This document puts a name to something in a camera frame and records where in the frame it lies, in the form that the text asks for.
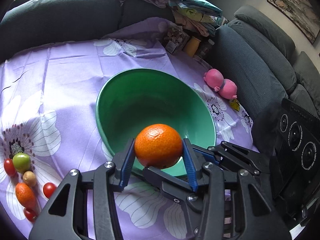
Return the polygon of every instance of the small orange fruit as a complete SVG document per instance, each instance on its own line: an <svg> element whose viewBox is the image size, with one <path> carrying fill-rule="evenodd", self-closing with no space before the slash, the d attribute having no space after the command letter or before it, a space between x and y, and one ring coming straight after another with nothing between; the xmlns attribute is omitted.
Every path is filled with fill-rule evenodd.
<svg viewBox="0 0 320 240"><path fill-rule="evenodd" d="M182 155L182 140L178 132L166 124L153 124L136 137L134 150L143 166L169 168Z"/></svg>
<svg viewBox="0 0 320 240"><path fill-rule="evenodd" d="M25 208L34 208L36 205L36 196L32 189L24 183L16 185L16 196L19 203Z"/></svg>

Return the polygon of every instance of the purple tablecloth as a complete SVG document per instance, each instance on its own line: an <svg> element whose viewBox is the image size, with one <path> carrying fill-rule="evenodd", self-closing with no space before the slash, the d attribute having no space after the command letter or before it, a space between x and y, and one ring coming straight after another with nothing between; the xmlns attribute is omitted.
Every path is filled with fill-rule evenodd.
<svg viewBox="0 0 320 240"><path fill-rule="evenodd" d="M3 161L17 152L31 157L38 183L38 211L47 199L42 188L56 185L74 168L93 170L111 159L95 122L95 102L103 84L120 71L152 68L193 87L207 103L222 140L254 149L252 120L233 110L203 80L205 69L184 52L167 54L156 40L169 22L150 18L104 40L47 45L21 52L0 65L0 201L17 228L28 237L32 224L15 196L21 174L9 178ZM186 224L177 203L132 177L116 205L124 239L185 239ZM92 202L89 236L94 237Z"/></svg>

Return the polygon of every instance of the cherry tomato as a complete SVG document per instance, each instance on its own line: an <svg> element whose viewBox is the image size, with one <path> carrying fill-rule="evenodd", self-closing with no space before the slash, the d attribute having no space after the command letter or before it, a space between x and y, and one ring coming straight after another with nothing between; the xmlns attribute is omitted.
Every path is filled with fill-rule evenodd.
<svg viewBox="0 0 320 240"><path fill-rule="evenodd" d="M13 161L11 159L5 159L3 163L3 167L5 172L10 176L14 176L16 174L16 169L13 166Z"/></svg>
<svg viewBox="0 0 320 240"><path fill-rule="evenodd" d="M51 182L48 182L46 184L44 184L43 186L43 194L47 197L50 198L51 195L53 194L53 192L56 190L56 185L54 185Z"/></svg>
<svg viewBox="0 0 320 240"><path fill-rule="evenodd" d="M30 208L24 208L23 213L26 218L32 223L34 223L38 217L37 213Z"/></svg>

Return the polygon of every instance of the pink toy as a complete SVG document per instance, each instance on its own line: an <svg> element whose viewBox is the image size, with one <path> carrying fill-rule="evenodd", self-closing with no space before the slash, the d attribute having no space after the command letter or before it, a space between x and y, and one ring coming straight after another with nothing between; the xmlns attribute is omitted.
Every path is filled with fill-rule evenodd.
<svg viewBox="0 0 320 240"><path fill-rule="evenodd" d="M204 74L204 81L220 96L226 99L236 99L237 86L230 79L224 79L222 74L217 69L210 69Z"/></svg>

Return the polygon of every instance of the green bowl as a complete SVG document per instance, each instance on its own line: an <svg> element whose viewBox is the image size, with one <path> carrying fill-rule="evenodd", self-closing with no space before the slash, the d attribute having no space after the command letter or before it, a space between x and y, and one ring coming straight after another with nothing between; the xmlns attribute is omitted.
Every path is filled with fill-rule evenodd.
<svg viewBox="0 0 320 240"><path fill-rule="evenodd" d="M97 99L96 122L111 155L155 123L170 125L200 147L216 145L214 120L200 96L179 79L153 69L130 69L110 78ZM132 171L142 175L143 168L136 159ZM163 171L186 175L182 158Z"/></svg>

